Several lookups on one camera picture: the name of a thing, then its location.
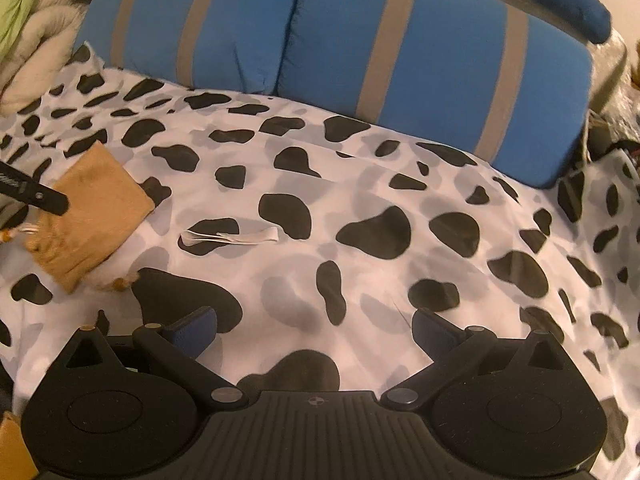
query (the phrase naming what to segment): metal screw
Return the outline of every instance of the metal screw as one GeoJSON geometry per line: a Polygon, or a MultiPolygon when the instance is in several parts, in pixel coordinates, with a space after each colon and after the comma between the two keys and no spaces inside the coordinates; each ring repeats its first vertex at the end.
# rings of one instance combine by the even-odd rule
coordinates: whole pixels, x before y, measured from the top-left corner
{"type": "Polygon", "coordinates": [[[394,388],[386,394],[386,398],[396,404],[411,404],[418,400],[418,393],[409,388],[394,388]]]}
{"type": "Polygon", "coordinates": [[[231,404],[232,402],[238,402],[238,400],[242,399],[242,392],[237,388],[224,386],[223,388],[213,390],[211,398],[217,402],[231,404]]]}

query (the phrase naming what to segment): blue pillow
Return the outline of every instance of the blue pillow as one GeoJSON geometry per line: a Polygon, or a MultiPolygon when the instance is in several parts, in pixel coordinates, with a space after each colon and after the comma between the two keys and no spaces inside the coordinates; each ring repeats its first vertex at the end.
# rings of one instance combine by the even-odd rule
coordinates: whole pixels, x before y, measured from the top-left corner
{"type": "Polygon", "coordinates": [[[296,0],[93,0],[76,46],[196,88],[271,94],[296,0]]]}
{"type": "Polygon", "coordinates": [[[545,187],[580,134],[590,79],[585,46],[499,0],[299,0],[278,94],[545,187]]]}

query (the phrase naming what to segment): logo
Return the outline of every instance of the logo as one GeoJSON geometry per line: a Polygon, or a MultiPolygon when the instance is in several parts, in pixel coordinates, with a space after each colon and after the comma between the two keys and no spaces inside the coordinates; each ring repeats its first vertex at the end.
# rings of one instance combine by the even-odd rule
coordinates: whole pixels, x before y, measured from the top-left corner
{"type": "Polygon", "coordinates": [[[322,406],[326,402],[326,400],[324,400],[322,397],[311,397],[307,402],[317,408],[318,406],[322,406]]]}

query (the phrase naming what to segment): bed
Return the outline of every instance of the bed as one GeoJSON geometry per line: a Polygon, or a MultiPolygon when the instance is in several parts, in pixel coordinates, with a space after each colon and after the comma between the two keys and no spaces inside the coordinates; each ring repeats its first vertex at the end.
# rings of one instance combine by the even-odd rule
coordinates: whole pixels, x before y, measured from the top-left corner
{"type": "MultiPolygon", "coordinates": [[[[101,142],[156,205],[71,295],[20,240],[0,248],[15,411],[99,310],[113,335],[212,306],[218,336],[198,360],[246,391],[380,394],[429,363],[410,332],[426,307],[501,337],[553,333],[607,415],[593,473],[638,465],[640,180],[623,152],[533,189],[468,153],[319,108],[105,68],[87,44],[0,130],[2,160],[46,185],[101,142]],[[181,239],[269,227],[277,242],[181,239]],[[97,286],[132,273],[124,292],[97,286]]],[[[2,208],[5,226],[34,218],[9,199],[2,208]]]]}

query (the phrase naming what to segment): ribbed plastic surface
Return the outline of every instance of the ribbed plastic surface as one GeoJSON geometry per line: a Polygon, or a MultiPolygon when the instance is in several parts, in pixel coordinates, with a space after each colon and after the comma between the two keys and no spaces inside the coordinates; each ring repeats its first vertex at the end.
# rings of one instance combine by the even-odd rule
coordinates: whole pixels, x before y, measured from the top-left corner
{"type": "Polygon", "coordinates": [[[448,467],[442,458],[434,460],[441,451],[430,443],[433,437],[419,416],[386,410],[370,392],[265,392],[245,410],[213,415],[187,453],[138,478],[455,478],[446,472],[448,467]]]}

